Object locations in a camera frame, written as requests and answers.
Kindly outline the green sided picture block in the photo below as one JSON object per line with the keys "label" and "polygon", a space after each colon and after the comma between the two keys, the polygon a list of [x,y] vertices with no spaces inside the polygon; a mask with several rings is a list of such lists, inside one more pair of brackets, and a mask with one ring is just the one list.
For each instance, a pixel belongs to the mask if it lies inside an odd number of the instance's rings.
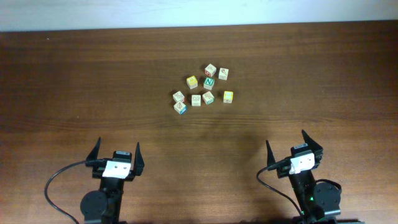
{"label": "green sided picture block", "polygon": [[202,99],[203,99],[203,101],[205,102],[206,105],[209,105],[209,104],[214,102],[215,97],[213,96],[211,91],[208,91],[208,92],[202,94]]}

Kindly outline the yellow framed wooden block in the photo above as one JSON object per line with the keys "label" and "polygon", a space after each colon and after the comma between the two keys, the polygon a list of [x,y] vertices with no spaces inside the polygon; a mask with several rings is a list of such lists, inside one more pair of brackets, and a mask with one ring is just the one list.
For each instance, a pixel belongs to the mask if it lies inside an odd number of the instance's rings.
{"label": "yellow framed wooden block", "polygon": [[223,102],[224,103],[232,103],[233,102],[233,92],[232,91],[224,91]]}

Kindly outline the green letter N block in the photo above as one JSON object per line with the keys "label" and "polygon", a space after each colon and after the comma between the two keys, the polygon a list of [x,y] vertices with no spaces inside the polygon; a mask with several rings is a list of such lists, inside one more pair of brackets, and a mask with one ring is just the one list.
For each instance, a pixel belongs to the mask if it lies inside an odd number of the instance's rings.
{"label": "green letter N block", "polygon": [[210,77],[206,77],[205,81],[203,82],[203,87],[207,90],[212,90],[215,85],[215,80]]}

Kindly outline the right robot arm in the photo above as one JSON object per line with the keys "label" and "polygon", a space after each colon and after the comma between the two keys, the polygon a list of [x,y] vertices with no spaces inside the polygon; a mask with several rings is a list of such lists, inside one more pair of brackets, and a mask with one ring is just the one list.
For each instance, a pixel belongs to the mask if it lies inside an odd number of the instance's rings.
{"label": "right robot arm", "polygon": [[316,180],[312,170],[318,168],[323,157],[323,148],[305,131],[304,143],[290,149],[291,155],[276,161],[269,141],[266,141],[267,166],[256,177],[266,171],[275,170],[278,178],[289,178],[297,202],[292,204],[299,212],[297,223],[336,223],[341,214],[341,185],[328,180]]}

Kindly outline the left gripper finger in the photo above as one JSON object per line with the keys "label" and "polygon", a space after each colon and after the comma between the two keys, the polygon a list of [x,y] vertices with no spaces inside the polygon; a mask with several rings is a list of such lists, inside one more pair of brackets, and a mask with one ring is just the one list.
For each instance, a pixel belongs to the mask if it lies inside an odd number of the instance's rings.
{"label": "left gripper finger", "polygon": [[136,151],[134,156],[134,167],[133,167],[133,174],[135,176],[140,176],[144,170],[144,160],[141,154],[141,148],[139,142],[136,145]]}
{"label": "left gripper finger", "polygon": [[99,149],[100,149],[100,144],[101,144],[101,138],[98,138],[94,148],[91,150],[91,152],[86,157],[86,162],[97,160]]}

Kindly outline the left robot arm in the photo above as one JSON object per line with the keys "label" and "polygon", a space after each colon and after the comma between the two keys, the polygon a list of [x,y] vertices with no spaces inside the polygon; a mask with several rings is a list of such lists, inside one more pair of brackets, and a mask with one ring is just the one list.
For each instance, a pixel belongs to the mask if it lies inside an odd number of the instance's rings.
{"label": "left robot arm", "polygon": [[80,210],[85,224],[120,224],[124,183],[142,174],[144,160],[139,144],[135,153],[114,151],[112,158],[99,159],[100,144],[97,140],[85,160],[85,165],[93,169],[92,178],[100,180],[99,189],[82,198]]}

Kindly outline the pretzel picture wooden block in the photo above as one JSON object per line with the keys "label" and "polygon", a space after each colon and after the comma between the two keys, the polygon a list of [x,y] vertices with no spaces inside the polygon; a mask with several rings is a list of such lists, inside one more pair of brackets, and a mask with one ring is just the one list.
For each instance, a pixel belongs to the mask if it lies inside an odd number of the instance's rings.
{"label": "pretzel picture wooden block", "polygon": [[201,106],[201,95],[192,95],[191,103],[192,106]]}

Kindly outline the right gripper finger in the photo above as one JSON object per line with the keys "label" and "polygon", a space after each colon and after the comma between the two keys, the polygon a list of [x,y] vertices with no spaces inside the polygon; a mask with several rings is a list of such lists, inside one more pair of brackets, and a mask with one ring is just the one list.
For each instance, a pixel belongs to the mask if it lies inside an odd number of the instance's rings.
{"label": "right gripper finger", "polygon": [[320,163],[323,156],[323,148],[314,141],[304,130],[302,130],[304,142],[310,147],[315,156],[315,162]]}
{"label": "right gripper finger", "polygon": [[275,164],[275,158],[268,140],[266,141],[266,148],[267,148],[267,167],[270,167]]}

